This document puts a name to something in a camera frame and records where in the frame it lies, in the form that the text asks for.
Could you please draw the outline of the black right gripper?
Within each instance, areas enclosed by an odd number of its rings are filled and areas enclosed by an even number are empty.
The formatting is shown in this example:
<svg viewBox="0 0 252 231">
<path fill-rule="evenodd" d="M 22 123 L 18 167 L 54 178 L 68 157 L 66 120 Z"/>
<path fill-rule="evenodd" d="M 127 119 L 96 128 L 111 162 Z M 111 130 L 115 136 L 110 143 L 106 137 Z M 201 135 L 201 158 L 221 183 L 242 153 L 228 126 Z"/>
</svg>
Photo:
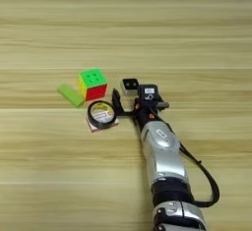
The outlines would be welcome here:
<svg viewBox="0 0 252 231">
<path fill-rule="evenodd" d="M 116 88 L 112 92 L 112 105 L 118 116 L 131 117 L 134 123 L 139 126 L 140 130 L 143 130 L 150 122 L 161 121 L 158 113 L 169 107 L 169 103 L 164 102 L 161 98 L 157 101 L 136 98 L 133 109 L 131 111 L 125 111 L 120 101 L 119 91 Z"/>
</svg>

